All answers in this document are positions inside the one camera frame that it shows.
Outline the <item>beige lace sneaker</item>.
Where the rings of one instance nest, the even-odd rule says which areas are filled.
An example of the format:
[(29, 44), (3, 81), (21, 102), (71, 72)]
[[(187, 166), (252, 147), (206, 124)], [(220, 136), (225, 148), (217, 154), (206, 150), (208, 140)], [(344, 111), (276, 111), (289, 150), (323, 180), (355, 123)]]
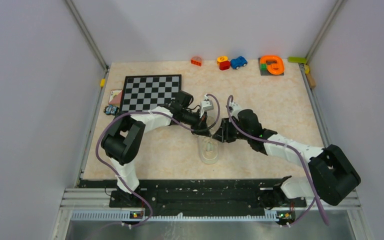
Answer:
[[(207, 125), (211, 126), (216, 121), (217, 113), (213, 111), (207, 113)], [(210, 130), (211, 136), (214, 135), (219, 127), (218, 123), (214, 125)], [(201, 161), (205, 164), (212, 165), (215, 164), (219, 159), (219, 142), (211, 137), (198, 136), (198, 153)]]

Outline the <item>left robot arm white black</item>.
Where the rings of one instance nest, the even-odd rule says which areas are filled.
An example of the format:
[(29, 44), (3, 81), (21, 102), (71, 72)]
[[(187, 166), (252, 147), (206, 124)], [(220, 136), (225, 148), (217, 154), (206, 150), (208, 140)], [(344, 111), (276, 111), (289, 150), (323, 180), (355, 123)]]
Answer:
[(190, 108), (193, 96), (179, 91), (174, 99), (148, 111), (130, 111), (118, 115), (103, 131), (99, 147), (111, 161), (111, 169), (117, 177), (121, 200), (129, 207), (140, 202), (137, 191), (134, 159), (137, 156), (144, 134), (161, 127), (179, 125), (193, 135), (209, 137), (214, 124), (208, 124), (208, 112), (214, 103), (206, 95), (196, 108)]

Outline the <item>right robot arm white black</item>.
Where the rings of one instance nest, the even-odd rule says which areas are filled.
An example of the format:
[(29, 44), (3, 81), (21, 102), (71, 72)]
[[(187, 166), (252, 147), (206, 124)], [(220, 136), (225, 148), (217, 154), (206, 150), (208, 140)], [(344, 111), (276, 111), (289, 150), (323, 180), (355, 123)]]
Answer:
[(337, 206), (360, 183), (361, 177), (342, 149), (334, 144), (316, 147), (288, 139), (274, 130), (263, 128), (251, 109), (228, 108), (228, 117), (215, 138), (222, 143), (244, 140), (256, 152), (281, 158), (308, 171), (305, 177), (287, 177), (273, 192), (279, 206), (287, 206), (296, 198), (318, 196)]

